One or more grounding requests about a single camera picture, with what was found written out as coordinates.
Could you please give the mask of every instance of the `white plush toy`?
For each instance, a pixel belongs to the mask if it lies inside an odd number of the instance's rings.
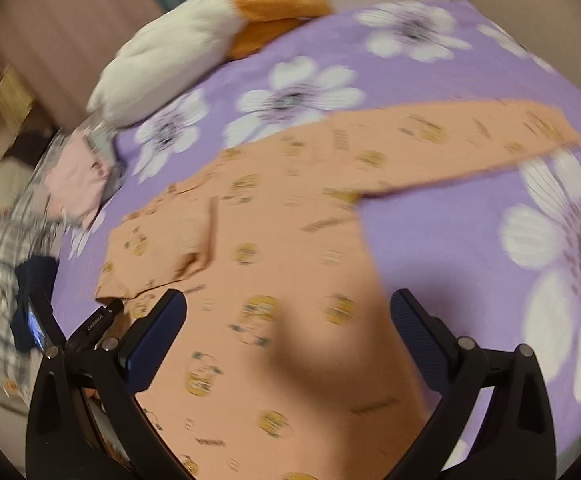
[[[122,46],[88,111],[117,127],[141,121],[219,65],[245,26],[231,0],[186,0]]]

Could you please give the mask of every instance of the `pink cloth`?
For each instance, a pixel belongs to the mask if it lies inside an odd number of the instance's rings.
[[[84,133],[75,130],[57,165],[44,178],[50,193],[48,217],[78,219],[88,228],[99,210],[109,173],[109,164],[97,158]]]

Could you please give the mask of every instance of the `metal screw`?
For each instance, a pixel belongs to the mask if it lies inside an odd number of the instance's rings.
[[[524,357],[532,357],[532,355],[534,354],[533,349],[525,343],[519,345],[519,351],[521,352],[521,355],[523,355]]]
[[[46,348],[45,356],[47,359],[54,359],[55,357],[58,356],[58,354],[59,348],[57,348],[55,345]]]
[[[120,340],[117,339],[116,337],[107,337],[102,342],[102,348],[104,350],[106,350],[107,352],[110,352],[111,350],[114,350],[115,348],[117,348],[117,345],[119,345],[119,343],[120,343]]]
[[[460,337],[458,343],[459,346],[461,346],[461,348],[463,348],[464,350],[472,350],[473,348],[475,348],[475,340],[472,339],[471,337],[467,336]]]

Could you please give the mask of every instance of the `blue gripper pad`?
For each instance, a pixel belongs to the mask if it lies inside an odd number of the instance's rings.
[[[118,361],[129,393],[148,389],[186,320],[186,298],[169,289],[148,316],[138,319],[122,340]]]
[[[393,294],[390,317],[428,387],[445,395],[459,359],[455,337],[406,288]]]

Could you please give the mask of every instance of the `purple bedsheet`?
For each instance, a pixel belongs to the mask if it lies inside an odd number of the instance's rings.
[[[70,334],[97,307],[106,237],[122,216],[221,148],[330,110],[486,98],[557,105],[581,132],[581,91],[463,1],[337,14],[220,67],[119,134],[128,180],[89,232],[65,236],[52,302],[59,324]],[[361,205],[387,294],[410,288],[481,346],[535,348],[560,452],[581,434],[581,149],[575,155]],[[465,441],[486,405],[480,398]]]

